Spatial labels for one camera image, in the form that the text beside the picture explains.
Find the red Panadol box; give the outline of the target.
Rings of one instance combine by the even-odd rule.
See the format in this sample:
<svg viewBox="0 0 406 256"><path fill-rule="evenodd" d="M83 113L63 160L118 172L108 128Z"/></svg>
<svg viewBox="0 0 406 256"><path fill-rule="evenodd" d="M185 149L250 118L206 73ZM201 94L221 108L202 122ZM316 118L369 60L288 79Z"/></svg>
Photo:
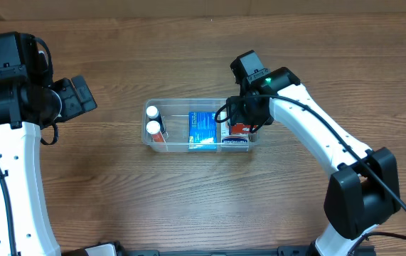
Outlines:
<svg viewBox="0 0 406 256"><path fill-rule="evenodd" d="M249 134L250 133L250 125L237 123L233 126L230 126L230 133L231 134Z"/></svg>

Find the dark bottle white cap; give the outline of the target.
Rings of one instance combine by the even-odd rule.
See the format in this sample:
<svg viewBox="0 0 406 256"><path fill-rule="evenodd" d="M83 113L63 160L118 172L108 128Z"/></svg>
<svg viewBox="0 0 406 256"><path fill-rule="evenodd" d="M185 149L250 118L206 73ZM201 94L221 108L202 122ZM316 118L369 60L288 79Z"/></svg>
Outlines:
<svg viewBox="0 0 406 256"><path fill-rule="evenodd" d="M151 121L157 121L160 124L161 132L165 133L166 128L164 126L162 116L160 114L160 111L156 106L148 106L146 109L146 115Z"/></svg>

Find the orange tube white cap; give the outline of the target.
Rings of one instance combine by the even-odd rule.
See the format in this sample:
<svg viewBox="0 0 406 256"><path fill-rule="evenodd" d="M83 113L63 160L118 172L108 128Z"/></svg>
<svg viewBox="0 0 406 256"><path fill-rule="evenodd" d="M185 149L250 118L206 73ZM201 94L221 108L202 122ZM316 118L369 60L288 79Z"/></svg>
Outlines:
<svg viewBox="0 0 406 256"><path fill-rule="evenodd" d="M161 125L157 121L149 121L146 124L146 131L151 135L151 138L156 143L165 143Z"/></svg>

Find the white blue medicine box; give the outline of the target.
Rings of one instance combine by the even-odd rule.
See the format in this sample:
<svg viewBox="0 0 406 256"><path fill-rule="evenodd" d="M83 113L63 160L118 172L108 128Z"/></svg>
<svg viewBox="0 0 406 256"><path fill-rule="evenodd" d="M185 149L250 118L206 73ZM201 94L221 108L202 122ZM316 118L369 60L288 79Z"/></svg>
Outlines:
<svg viewBox="0 0 406 256"><path fill-rule="evenodd" d="M244 132L235 130L236 126L231 126L229 121L220 124L220 140L224 144L247 144L249 136Z"/></svg>

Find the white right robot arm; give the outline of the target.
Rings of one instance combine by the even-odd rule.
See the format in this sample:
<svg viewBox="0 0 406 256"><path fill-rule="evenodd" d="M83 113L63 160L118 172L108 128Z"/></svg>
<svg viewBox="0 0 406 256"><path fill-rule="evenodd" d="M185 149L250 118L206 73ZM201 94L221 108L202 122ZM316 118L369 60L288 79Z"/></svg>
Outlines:
<svg viewBox="0 0 406 256"><path fill-rule="evenodd" d="M328 176L324 211L329 225L308 255L354 255L361 239L400 209L397 161L386 148L373 151L331 119L288 68L271 71L250 50L230 69L240 86L229 97L230 126L254 134L282 123L311 152Z"/></svg>

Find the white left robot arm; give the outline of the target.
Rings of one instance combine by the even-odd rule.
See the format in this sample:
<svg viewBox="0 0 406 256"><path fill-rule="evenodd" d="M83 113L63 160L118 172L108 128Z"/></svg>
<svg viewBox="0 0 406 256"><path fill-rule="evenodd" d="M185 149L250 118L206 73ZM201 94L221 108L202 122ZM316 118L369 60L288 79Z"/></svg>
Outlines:
<svg viewBox="0 0 406 256"><path fill-rule="evenodd" d="M0 255L59 255L41 178L41 132L96 108L85 79L53 79L46 43L0 33Z"/></svg>

